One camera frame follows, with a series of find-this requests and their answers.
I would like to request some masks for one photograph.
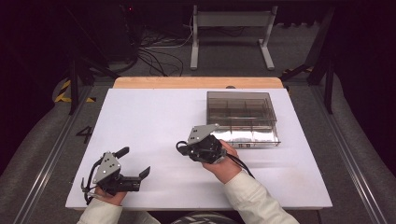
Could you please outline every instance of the clear plastic box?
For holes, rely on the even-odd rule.
[[[206,113],[206,124],[219,124],[212,134],[233,147],[280,144],[268,92],[209,91]]]

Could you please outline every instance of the sleeve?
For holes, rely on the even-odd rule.
[[[105,203],[97,199],[93,199],[85,209],[78,224],[101,224],[101,223],[117,223],[122,212],[121,206],[111,203]]]
[[[233,209],[249,223],[291,224],[298,223],[285,212],[260,182],[241,171],[224,185],[225,193]]]

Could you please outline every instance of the white tabletop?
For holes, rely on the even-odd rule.
[[[276,112],[278,147],[238,149],[249,167],[284,208],[331,207],[328,191],[284,89],[110,89],[90,143],[78,168],[66,207],[84,209],[80,188],[93,164],[106,151],[129,147],[119,159],[120,173],[137,176],[151,166],[140,191],[123,201],[127,210],[231,209],[222,184],[199,162],[182,156],[178,141],[187,141],[191,128],[206,122],[208,91],[269,92]]]

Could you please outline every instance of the wire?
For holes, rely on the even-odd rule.
[[[235,157],[235,156],[233,156],[233,155],[231,155],[231,154],[229,154],[229,153],[227,153],[227,156],[228,156],[232,161],[234,161],[236,164],[238,164],[240,167],[242,167],[243,169],[245,169],[245,170],[247,171],[247,173],[248,173],[251,177],[255,178],[254,175],[253,175],[253,174],[250,172],[250,170],[248,169],[248,167],[247,167],[241,160],[239,160],[239,158],[237,158],[237,157]]]
[[[144,53],[141,53],[141,54],[140,54],[140,57],[141,57],[143,60],[146,60],[146,62],[149,61],[149,64],[150,64],[149,73],[150,73],[152,76],[158,76],[158,74],[153,74],[153,73],[152,73],[152,68],[153,68],[153,66],[154,66],[153,64],[154,64],[154,63],[157,63],[157,62],[152,61],[152,59],[149,57],[149,55],[146,55],[146,54],[144,54]],[[173,74],[174,72],[180,70],[180,69],[179,69],[176,65],[174,65],[174,64],[170,64],[170,63],[161,63],[161,64],[162,64],[162,65],[168,65],[168,66],[175,67],[175,69],[169,73],[170,75]]]
[[[236,29],[226,29],[224,27],[200,28],[201,32],[199,33],[199,35],[202,35],[206,31],[216,31],[216,32],[219,32],[224,35],[238,37],[245,31],[246,28],[247,27],[245,27],[245,26],[241,26]]]
[[[159,52],[159,51],[155,51],[155,50],[152,50],[152,49],[147,49],[147,51],[150,51],[150,52],[152,52],[152,53],[164,54],[164,55],[171,56],[171,57],[177,59],[177,60],[180,62],[180,64],[181,64],[181,70],[177,68],[177,71],[178,71],[178,70],[180,71],[179,76],[181,77],[181,74],[183,74],[184,64],[183,64],[183,62],[182,62],[178,57],[176,57],[176,56],[174,56],[174,55],[172,55],[172,54],[168,54],[168,53],[164,53],[164,52]]]
[[[143,52],[149,54],[151,57],[153,57],[153,58],[155,59],[155,61],[158,63],[158,65],[160,66],[160,68],[161,68],[161,74],[163,74],[163,76],[167,77],[167,75],[166,75],[165,72],[163,71],[163,67],[161,66],[161,63],[160,63],[160,61],[158,61],[157,57],[155,57],[152,53],[148,52],[147,50],[144,50],[144,49],[139,49],[139,50],[141,50],[141,51],[143,51]]]
[[[100,159],[93,165],[93,167],[91,168],[90,176],[88,177],[87,186],[85,187],[85,190],[87,192],[84,192],[84,199],[85,199],[85,202],[87,202],[87,205],[90,204],[90,202],[92,201],[92,197],[88,197],[88,192],[90,192],[91,189],[94,189],[94,188],[91,188],[93,171],[95,170],[96,166],[100,165],[100,163],[102,163],[102,159]]]
[[[116,73],[116,74],[119,75],[120,73],[123,73],[123,72],[129,70],[130,68],[132,68],[136,64],[136,62],[137,62],[137,58],[135,60],[131,61],[130,63],[128,63],[127,65],[125,65],[122,68],[117,68],[117,69],[110,70],[110,71],[112,71],[113,73]],[[100,71],[97,71],[97,70],[91,70],[91,71],[97,77],[107,77],[107,75],[105,75],[104,73],[102,73]]]
[[[154,44],[162,43],[161,41],[158,41],[158,42],[153,42],[153,43],[151,43],[150,45],[148,45],[148,46],[146,46],[146,47],[143,47],[143,46],[142,46],[142,47],[145,48],[145,49],[173,49],[173,48],[180,48],[180,47],[183,47],[187,42],[189,42],[190,38],[192,37],[193,31],[192,31],[191,23],[192,23],[192,15],[191,15],[191,17],[190,17],[190,26],[189,26],[189,28],[190,28],[190,35],[189,35],[189,37],[187,37],[186,39],[184,39],[185,41],[184,41],[182,44],[180,44],[180,45],[176,45],[176,46],[151,46],[151,45],[154,45]]]
[[[187,142],[186,141],[179,141],[179,142],[177,142],[176,143],[176,148],[179,148],[179,144],[184,144],[184,145],[187,145]]]
[[[147,62],[146,59],[144,59],[141,55],[137,55],[137,57],[138,57],[140,60],[142,60],[142,62],[148,64],[148,65],[150,66],[150,68],[154,68],[154,69],[157,70],[159,73],[161,73],[164,77],[168,77],[168,75],[166,75],[165,72],[163,71],[163,68],[161,67],[160,62],[158,62],[158,59],[157,59],[155,56],[153,56],[153,57],[154,57],[154,58],[156,59],[156,61],[158,62],[159,66],[161,67],[161,70],[160,70],[159,68],[157,68],[156,66],[154,66],[154,65],[152,64],[152,62],[151,62],[151,63]]]
[[[152,44],[158,43],[158,42],[162,41],[163,39],[165,39],[165,35],[160,37],[161,34],[157,34],[157,36],[154,36],[153,34],[154,33],[146,34],[146,36],[142,37],[142,41],[141,41],[142,44],[140,45],[140,47],[147,48],[147,47],[150,47]]]

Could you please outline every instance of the hand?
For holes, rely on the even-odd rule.
[[[238,153],[236,152],[235,148],[228,145],[228,143],[224,142],[223,140],[220,140],[220,142],[225,147],[228,154],[238,157]],[[206,170],[212,172],[223,184],[226,184],[228,181],[233,179],[233,177],[239,174],[239,172],[242,170],[242,168],[229,157],[226,157],[219,163],[202,163],[202,165]]]
[[[105,203],[111,203],[116,206],[121,206],[122,200],[128,192],[117,192],[116,195],[111,195],[104,192],[100,187],[95,188],[95,194],[99,195],[97,199]]]

